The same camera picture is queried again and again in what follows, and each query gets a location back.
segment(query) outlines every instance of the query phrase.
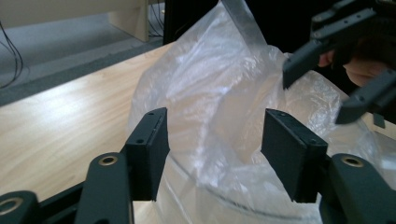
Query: clear plastic bag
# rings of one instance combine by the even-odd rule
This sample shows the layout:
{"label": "clear plastic bag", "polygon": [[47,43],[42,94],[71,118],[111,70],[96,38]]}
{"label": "clear plastic bag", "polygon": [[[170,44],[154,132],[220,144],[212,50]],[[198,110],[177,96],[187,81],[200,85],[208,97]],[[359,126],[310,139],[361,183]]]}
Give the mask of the clear plastic bag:
{"label": "clear plastic bag", "polygon": [[346,96],[331,82],[309,72],[283,91],[286,58],[265,43],[244,1],[226,0],[141,77],[130,130],[148,111],[168,108],[171,152],[155,203],[161,223],[321,222],[317,204],[290,201],[260,153],[267,107],[322,137],[329,155],[346,152],[377,164],[374,137],[362,121],[334,125]]}

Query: light wood tabletop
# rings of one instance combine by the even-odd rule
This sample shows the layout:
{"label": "light wood tabletop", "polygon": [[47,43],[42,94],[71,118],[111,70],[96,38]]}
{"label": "light wood tabletop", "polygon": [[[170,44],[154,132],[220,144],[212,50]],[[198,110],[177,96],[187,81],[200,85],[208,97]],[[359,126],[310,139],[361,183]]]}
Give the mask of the light wood tabletop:
{"label": "light wood tabletop", "polygon": [[119,152],[137,82],[169,48],[0,107],[0,195],[31,190],[45,200],[82,182],[95,157]]}

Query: translucent plastic bag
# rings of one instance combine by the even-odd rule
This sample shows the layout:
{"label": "translucent plastic bag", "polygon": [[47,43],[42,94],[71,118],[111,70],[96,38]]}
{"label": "translucent plastic bag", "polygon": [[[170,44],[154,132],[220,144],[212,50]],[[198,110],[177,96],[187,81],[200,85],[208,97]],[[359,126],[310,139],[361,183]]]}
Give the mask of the translucent plastic bag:
{"label": "translucent plastic bag", "polygon": [[346,96],[309,72],[282,88],[285,54],[265,43],[244,1],[219,2],[141,77],[132,130],[168,108],[171,152],[158,201],[162,223],[319,223],[317,204],[290,201],[260,153],[265,108],[292,114],[329,143],[376,164],[363,122],[334,125]]}

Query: gray floor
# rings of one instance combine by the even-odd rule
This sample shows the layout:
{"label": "gray floor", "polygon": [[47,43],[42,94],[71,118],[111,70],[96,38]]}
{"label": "gray floor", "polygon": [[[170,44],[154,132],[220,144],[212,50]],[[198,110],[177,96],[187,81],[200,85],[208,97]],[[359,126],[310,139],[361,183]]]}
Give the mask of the gray floor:
{"label": "gray floor", "polygon": [[[153,5],[149,11],[151,34],[163,34],[163,8],[163,4]],[[10,28],[6,32],[21,53],[24,67],[16,81],[0,89],[0,105],[156,49],[163,42],[160,36],[142,42],[112,26],[106,14]],[[4,86],[14,76],[15,59],[6,48],[3,34],[0,41],[0,86]]]}

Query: plastic bin liner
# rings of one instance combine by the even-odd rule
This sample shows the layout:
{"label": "plastic bin liner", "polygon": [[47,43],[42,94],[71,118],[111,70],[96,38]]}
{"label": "plastic bin liner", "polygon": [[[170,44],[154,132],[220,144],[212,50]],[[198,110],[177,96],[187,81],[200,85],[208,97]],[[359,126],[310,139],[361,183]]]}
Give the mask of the plastic bin liner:
{"label": "plastic bin liner", "polygon": [[148,111],[168,108],[171,152],[154,205],[161,223],[321,222],[318,204],[291,202],[260,153],[267,107],[322,137],[329,155],[378,164],[375,139],[361,120],[334,124],[347,96],[330,81],[311,71],[283,90],[286,58],[266,44],[244,1],[227,0],[143,74],[130,131]]}

